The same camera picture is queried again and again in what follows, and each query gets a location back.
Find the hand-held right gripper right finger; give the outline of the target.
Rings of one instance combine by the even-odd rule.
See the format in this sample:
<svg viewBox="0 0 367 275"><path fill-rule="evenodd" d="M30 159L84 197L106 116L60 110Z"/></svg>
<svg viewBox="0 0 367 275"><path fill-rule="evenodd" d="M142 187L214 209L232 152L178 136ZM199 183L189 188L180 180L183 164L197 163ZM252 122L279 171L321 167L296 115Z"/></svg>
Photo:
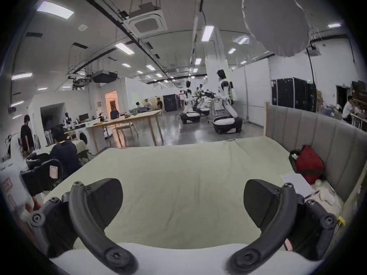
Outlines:
<svg viewBox="0 0 367 275"><path fill-rule="evenodd" d="M243 202L261 235L227 261L230 274L250 274L266 263L288 240L291 251L310 261L321 260L334 235L337 217L314 199L305 201L293 184L282 187L250 179Z"/></svg>

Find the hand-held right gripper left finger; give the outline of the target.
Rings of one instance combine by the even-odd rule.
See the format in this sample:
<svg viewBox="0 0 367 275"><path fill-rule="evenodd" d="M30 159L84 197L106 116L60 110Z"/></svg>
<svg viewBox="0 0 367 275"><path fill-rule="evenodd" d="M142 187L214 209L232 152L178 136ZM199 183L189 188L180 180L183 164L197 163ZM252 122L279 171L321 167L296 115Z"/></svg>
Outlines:
<svg viewBox="0 0 367 275"><path fill-rule="evenodd" d="M41 252L54 259L73 249L79 238L105 267L121 275L138 269L135 256L105 234L123 203L123 189L116 178L89 185L73 183L62 198L50 198L32 214L30 224Z"/></svg>

